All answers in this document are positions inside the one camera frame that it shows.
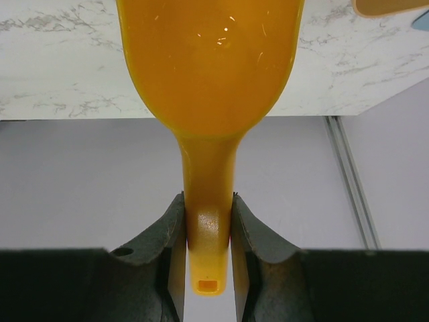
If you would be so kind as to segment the orange plastic scoop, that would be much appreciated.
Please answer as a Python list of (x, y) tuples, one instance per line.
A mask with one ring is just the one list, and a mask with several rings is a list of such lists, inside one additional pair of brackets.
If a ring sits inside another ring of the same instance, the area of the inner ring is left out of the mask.
[(227, 283), (237, 148), (290, 77), (303, 1), (118, 1), (123, 53), (181, 155), (192, 289)]

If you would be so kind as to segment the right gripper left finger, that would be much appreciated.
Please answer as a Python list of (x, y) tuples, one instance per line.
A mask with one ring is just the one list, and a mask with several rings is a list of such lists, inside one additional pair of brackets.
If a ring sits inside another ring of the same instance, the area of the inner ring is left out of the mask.
[(181, 321), (184, 196), (147, 229), (102, 248), (1, 251), (2, 321)]

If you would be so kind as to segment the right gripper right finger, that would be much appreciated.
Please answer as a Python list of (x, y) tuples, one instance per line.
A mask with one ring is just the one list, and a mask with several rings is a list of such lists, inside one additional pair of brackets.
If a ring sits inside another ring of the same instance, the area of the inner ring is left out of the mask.
[(428, 252), (302, 249), (239, 196), (231, 211), (238, 321), (427, 321)]

